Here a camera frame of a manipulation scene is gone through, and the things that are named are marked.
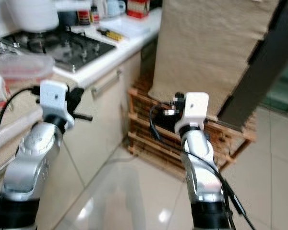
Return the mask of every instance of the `red box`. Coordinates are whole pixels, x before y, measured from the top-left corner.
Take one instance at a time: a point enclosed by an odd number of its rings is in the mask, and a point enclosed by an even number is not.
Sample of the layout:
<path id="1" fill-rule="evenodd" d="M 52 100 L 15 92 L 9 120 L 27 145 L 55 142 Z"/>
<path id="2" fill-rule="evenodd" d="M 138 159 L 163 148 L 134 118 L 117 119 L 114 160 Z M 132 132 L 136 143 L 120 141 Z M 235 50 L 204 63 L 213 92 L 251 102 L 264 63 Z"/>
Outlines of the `red box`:
<path id="1" fill-rule="evenodd" d="M 128 0 L 127 14 L 136 18 L 146 17 L 149 13 L 150 0 Z"/>

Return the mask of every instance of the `white appliance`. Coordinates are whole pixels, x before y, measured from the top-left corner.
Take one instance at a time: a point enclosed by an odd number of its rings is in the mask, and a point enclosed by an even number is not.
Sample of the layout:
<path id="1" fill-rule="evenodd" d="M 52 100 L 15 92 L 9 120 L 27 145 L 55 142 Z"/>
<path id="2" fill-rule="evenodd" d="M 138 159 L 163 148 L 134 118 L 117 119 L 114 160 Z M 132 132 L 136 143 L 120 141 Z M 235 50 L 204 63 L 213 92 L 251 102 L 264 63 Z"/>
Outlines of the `white appliance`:
<path id="1" fill-rule="evenodd" d="M 26 32 L 39 33 L 59 25 L 58 11 L 91 8 L 90 0 L 6 0 L 12 19 Z"/>
<path id="2" fill-rule="evenodd" d="M 123 0 L 93 0 L 97 6 L 100 18 L 112 18 L 126 11 L 126 3 Z"/>

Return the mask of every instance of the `white countertop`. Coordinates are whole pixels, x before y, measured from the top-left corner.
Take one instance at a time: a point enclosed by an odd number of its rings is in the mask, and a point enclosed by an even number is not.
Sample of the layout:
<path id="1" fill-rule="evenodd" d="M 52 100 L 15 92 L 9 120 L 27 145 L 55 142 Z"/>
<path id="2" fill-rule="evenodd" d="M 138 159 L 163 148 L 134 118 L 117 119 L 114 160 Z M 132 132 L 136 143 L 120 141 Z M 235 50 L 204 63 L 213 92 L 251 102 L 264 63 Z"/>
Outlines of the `white countertop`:
<path id="1" fill-rule="evenodd" d="M 73 32 L 85 31 L 86 36 L 106 42 L 111 45 L 115 45 L 116 48 L 108 52 L 107 54 L 99 57 L 95 61 L 87 64 L 76 73 L 71 73 L 63 69 L 54 68 L 54 72 L 63 77 L 74 80 L 80 87 L 87 88 L 89 85 L 94 83 L 100 77 L 104 76 L 110 70 L 124 62 L 130 56 L 141 50 L 141 48 L 147 44 L 151 39 L 157 36 L 160 24 L 161 24 L 161 8 L 154 9 L 149 12 L 149 16 L 144 19 L 134 19 L 139 25 L 149 27 L 150 31 L 144 35 L 134 38 L 124 38 L 120 42 L 115 42 L 105 36 L 102 36 L 96 31 L 99 26 L 74 26 L 72 27 Z"/>

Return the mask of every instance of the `bottle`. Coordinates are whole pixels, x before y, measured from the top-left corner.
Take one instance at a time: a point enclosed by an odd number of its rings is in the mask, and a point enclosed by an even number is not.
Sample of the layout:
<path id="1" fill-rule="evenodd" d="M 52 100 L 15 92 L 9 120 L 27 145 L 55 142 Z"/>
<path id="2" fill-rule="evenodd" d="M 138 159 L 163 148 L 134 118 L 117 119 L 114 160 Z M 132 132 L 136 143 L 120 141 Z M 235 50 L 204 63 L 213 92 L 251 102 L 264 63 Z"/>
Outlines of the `bottle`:
<path id="1" fill-rule="evenodd" d="M 89 25 L 91 23 L 90 20 L 90 10 L 86 11 L 78 11 L 78 23 L 79 25 Z"/>
<path id="2" fill-rule="evenodd" d="M 91 22 L 92 23 L 99 23 L 99 12 L 97 6 L 93 5 L 91 8 Z"/>

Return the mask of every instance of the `cabinet handle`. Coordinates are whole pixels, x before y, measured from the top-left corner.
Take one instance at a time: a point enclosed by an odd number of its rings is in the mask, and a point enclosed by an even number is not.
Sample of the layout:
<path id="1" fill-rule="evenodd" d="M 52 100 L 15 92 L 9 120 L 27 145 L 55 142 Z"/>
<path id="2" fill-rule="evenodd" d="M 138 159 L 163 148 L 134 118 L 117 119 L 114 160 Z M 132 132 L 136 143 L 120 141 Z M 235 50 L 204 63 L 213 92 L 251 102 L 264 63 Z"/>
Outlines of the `cabinet handle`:
<path id="1" fill-rule="evenodd" d="M 121 70 L 117 70 L 116 71 L 116 74 L 114 75 L 113 78 L 111 78 L 110 80 L 108 80 L 106 83 L 104 83 L 102 86 L 100 87 L 93 87 L 91 92 L 92 92 L 92 95 L 94 97 L 97 97 L 99 96 L 106 88 L 108 88 L 110 85 L 112 85 L 114 82 L 116 82 L 119 78 L 120 78 L 120 75 L 121 75 L 122 71 Z"/>

